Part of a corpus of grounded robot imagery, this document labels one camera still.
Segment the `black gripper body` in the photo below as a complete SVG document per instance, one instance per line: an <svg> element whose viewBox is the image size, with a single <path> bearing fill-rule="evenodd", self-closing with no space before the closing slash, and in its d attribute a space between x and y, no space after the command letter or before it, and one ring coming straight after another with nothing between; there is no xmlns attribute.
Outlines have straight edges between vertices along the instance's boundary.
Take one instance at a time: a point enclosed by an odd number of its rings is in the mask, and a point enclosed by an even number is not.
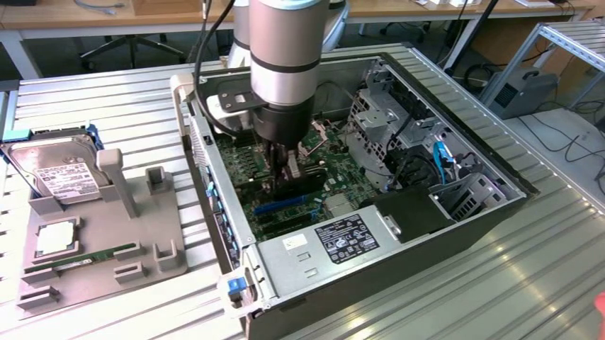
<svg viewBox="0 0 605 340"><path fill-rule="evenodd" d="M267 104L254 109L254 129L270 142L294 148L309 133L315 97L294 106Z"/></svg>

